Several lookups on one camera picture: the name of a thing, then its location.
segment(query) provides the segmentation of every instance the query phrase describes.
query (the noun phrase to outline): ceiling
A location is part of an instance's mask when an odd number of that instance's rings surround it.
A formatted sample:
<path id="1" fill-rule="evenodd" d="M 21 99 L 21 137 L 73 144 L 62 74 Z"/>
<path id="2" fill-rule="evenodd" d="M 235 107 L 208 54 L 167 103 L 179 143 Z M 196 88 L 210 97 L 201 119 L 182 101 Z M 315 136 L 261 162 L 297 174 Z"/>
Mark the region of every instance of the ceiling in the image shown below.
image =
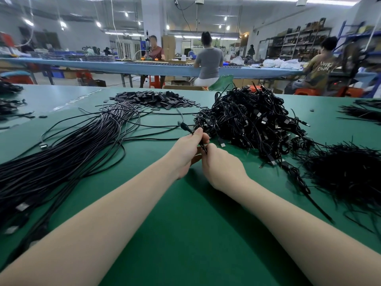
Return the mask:
<path id="1" fill-rule="evenodd" d="M 11 0 L 12 5 L 4 3 L 0 10 L 12 11 L 24 16 L 29 11 L 28 0 Z M 114 9 L 114 23 L 117 29 L 143 30 L 142 3 L 149 0 L 104 0 L 90 2 L 84 0 L 32 0 L 34 15 L 64 21 L 94 22 L 99 20 L 104 28 L 113 29 L 112 8 Z M 263 22 L 274 12 L 274 7 L 289 6 L 295 9 L 292 3 L 245 0 L 205 0 L 203 5 L 196 5 L 195 0 L 178 0 L 179 10 L 174 0 L 163 0 L 163 6 L 168 14 L 167 23 L 171 30 L 214 31 L 245 33 L 253 28 L 254 20 Z"/>

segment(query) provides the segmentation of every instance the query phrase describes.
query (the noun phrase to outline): blue workbench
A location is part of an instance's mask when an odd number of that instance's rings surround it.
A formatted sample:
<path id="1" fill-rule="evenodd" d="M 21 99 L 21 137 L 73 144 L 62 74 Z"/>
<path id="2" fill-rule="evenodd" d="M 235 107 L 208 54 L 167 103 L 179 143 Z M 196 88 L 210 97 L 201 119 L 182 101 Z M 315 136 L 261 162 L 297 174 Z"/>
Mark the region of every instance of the blue workbench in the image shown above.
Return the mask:
<path id="1" fill-rule="evenodd" d="M 124 62 L 88 62 L 88 61 L 65 61 L 65 60 L 45 60 L 40 58 L 0 58 L 16 64 L 36 63 L 46 65 L 56 65 L 70 68 L 88 69 L 92 71 L 128 73 L 137 75 L 165 75 L 165 76 L 188 76 L 198 77 L 201 68 L 192 66 L 171 66 L 171 65 L 148 65 L 131 64 Z M 280 68 L 229 68 L 219 69 L 220 75 L 233 75 L 237 79 L 274 79 L 288 75 L 301 75 L 302 70 L 289 70 Z M 341 72 L 332 72 L 332 75 L 343 75 Z M 371 72 L 360 72 L 356 75 L 358 81 L 369 83 L 377 75 Z"/>

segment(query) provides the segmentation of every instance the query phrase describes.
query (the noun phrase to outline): forearm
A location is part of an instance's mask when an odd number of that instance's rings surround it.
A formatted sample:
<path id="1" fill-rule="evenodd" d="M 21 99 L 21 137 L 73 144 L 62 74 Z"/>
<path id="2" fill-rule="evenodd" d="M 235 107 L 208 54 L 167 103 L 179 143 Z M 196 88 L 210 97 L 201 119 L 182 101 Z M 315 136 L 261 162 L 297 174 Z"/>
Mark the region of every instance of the forearm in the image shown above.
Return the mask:
<path id="1" fill-rule="evenodd" d="M 249 180 L 226 192 L 271 231 L 314 285 L 376 285 L 381 255 Z"/>
<path id="2" fill-rule="evenodd" d="M 160 159 L 25 252 L 0 274 L 0 285 L 98 285 L 177 177 Z"/>

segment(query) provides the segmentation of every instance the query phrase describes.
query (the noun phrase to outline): long work table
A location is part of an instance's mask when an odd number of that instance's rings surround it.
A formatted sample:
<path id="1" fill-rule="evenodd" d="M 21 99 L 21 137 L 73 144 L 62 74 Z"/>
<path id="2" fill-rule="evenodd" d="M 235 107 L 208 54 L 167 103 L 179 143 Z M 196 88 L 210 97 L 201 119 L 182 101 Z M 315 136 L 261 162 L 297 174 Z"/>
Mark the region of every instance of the long work table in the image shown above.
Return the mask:
<path id="1" fill-rule="evenodd" d="M 39 98 L 35 85 L 26 85 L 23 94 L 32 99 Z M 39 86 L 41 94 L 51 92 L 67 94 L 66 86 Z M 3 163 L 38 143 L 41 134 L 60 120 L 82 114 L 79 107 L 89 112 L 98 111 L 96 105 L 104 103 L 110 96 L 121 91 L 141 91 L 134 88 L 70 87 L 77 92 L 75 102 L 63 100 L 58 110 L 46 108 L 45 119 L 35 118 L 0 133 L 0 162 Z M 174 90 L 181 96 L 211 106 L 215 92 Z M 340 105 L 350 105 L 351 98 L 282 95 L 284 106 L 311 127 L 304 128 L 308 136 L 321 144 L 336 144 L 343 141 L 380 149 L 379 126 L 360 120 L 338 119 L 344 117 Z M 197 113 L 197 107 L 179 108 L 180 112 Z M 155 111 L 173 115 L 148 114 L 141 124 L 162 126 L 176 125 L 181 120 L 176 109 Z M 78 123 L 67 120 L 59 129 Z M 192 115 L 184 115 L 184 122 L 193 124 Z M 154 133 L 162 129 L 140 127 L 133 135 Z M 186 135 L 182 129 L 155 135 L 158 138 L 180 138 Z M 131 179 L 144 168 L 161 158 L 174 141 L 131 141 L 124 143 L 126 157 L 115 167 L 100 174 L 84 178 L 55 212 L 50 230 L 101 198 L 108 192 Z M 224 148 L 238 157 L 250 178 L 276 195 L 326 221 L 325 217 L 304 197 L 299 195 L 287 174 L 278 166 L 262 165 L 255 151 L 247 151 L 227 144 Z M 111 162 L 118 160 L 117 154 Z M 285 159 L 293 165 L 297 161 L 290 154 Z M 346 207 L 335 205 L 331 197 L 311 187 L 311 197 L 331 216 L 337 229 L 381 253 L 377 236 L 348 220 L 343 213 Z M 31 216 L 29 223 L 15 234 L 0 235 L 0 263 L 3 264 L 10 252 L 20 242 L 34 221 L 49 204 L 41 206 Z M 371 226 L 371 221 L 362 221 Z M 160 199 L 153 211 L 135 233 L 104 277 L 106 285 L 311 285 L 291 257 L 285 252 L 269 230 L 241 205 L 221 192 L 213 189 L 203 176 L 201 163 L 192 166 L 189 173 L 176 181 Z"/>
<path id="2" fill-rule="evenodd" d="M 180 66 L 180 65 L 155 65 L 155 64 L 139 64 L 139 62 L 126 63 L 121 61 L 115 62 L 89 62 L 89 61 L 65 61 L 65 60 L 47 60 L 41 58 L 0 58 L 0 60 L 8 61 L 15 64 L 45 64 L 56 65 L 71 68 L 88 69 L 92 71 L 114 72 L 124 74 L 137 74 L 137 75 L 165 75 L 165 76 L 188 76 L 198 77 L 201 68 L 193 68 L 193 66 Z M 290 70 L 280 68 L 252 68 L 248 66 L 240 68 L 221 67 L 219 69 L 220 75 L 233 75 L 237 79 L 272 79 L 288 75 L 301 75 L 302 70 Z M 343 72 L 332 72 L 332 76 L 341 76 Z M 356 75 L 358 81 L 369 83 L 376 73 L 372 72 L 359 72 Z"/>

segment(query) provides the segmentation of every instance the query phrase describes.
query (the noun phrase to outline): green workbench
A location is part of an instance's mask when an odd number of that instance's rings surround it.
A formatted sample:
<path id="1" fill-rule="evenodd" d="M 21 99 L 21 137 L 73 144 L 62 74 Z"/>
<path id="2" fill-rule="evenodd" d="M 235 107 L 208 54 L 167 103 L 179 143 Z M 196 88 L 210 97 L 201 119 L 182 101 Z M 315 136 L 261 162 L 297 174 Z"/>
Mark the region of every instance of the green workbench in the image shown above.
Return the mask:
<path id="1" fill-rule="evenodd" d="M 49 113 L 47 119 L 34 119 L 0 133 L 0 162 L 14 158 L 36 144 L 41 134 L 59 120 L 81 114 L 78 107 L 94 112 L 98 109 L 95 105 L 103 104 L 109 96 L 115 96 L 124 90 L 138 89 L 105 88 L 78 100 L 66 110 Z M 201 105 L 211 106 L 214 102 L 214 92 L 174 92 Z M 336 118 L 345 117 L 337 112 L 339 105 L 349 105 L 353 99 L 293 95 L 281 97 L 285 100 L 287 110 L 292 108 L 301 120 L 311 125 L 305 130 L 315 141 L 334 144 L 353 139 L 357 145 L 381 149 L 380 126 L 365 121 Z M 181 108 L 180 111 L 197 112 L 198 108 Z M 159 112 L 176 113 L 176 110 Z M 184 118 L 187 124 L 193 124 L 192 115 L 185 115 Z M 181 120 L 179 115 L 147 115 L 142 118 L 141 124 L 176 125 L 178 120 Z M 60 128 L 70 124 L 66 122 Z M 161 130 L 163 129 L 140 127 L 134 135 Z M 183 130 L 175 129 L 157 137 L 175 138 L 185 134 Z M 123 161 L 103 173 L 83 179 L 52 217 L 51 229 L 135 176 L 162 157 L 173 144 L 174 141 L 125 143 L 127 155 Z M 248 154 L 247 151 L 229 144 L 224 149 L 240 158 L 252 179 L 285 200 L 325 220 L 304 196 L 298 194 L 286 173 L 278 166 L 266 164 L 260 168 L 263 161 L 254 150 Z M 285 159 L 297 165 L 290 155 Z M 313 187 L 311 191 L 312 198 L 335 220 L 338 229 L 381 253 L 381 243 L 374 234 L 343 216 L 346 210 L 344 206 L 339 205 L 336 208 L 330 197 Z M 36 220 L 45 209 L 46 207 L 38 209 L 32 220 Z M 360 220 L 371 228 L 369 218 L 363 216 Z M 12 236 L 1 235 L 0 263 L 5 261 L 31 224 L 29 222 Z M 195 164 L 187 176 L 168 189 L 101 283 L 103 286 L 309 284 L 293 260 L 258 219 L 208 184 L 202 174 L 201 163 Z"/>

